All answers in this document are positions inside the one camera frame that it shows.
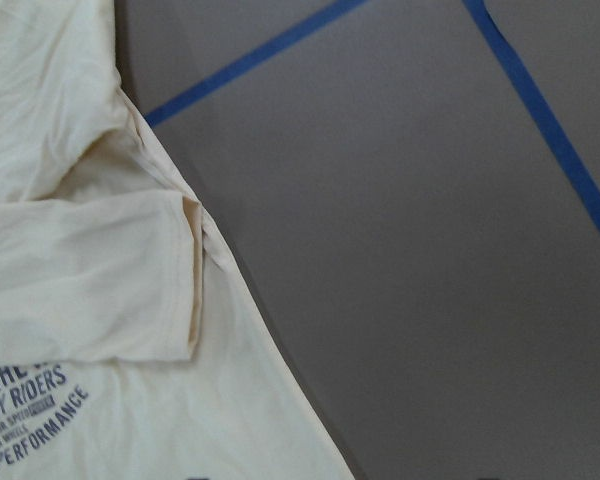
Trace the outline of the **brown table mat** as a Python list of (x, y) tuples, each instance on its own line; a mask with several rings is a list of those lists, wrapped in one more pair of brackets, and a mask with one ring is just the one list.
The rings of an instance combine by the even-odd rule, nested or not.
[(115, 10), (356, 478), (600, 479), (600, 234), (462, 2)]

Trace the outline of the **beige long-sleeve printed shirt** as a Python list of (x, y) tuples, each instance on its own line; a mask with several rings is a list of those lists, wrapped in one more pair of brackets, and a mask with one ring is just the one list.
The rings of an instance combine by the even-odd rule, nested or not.
[(110, 1), (0, 1), (0, 479), (348, 479), (121, 87)]

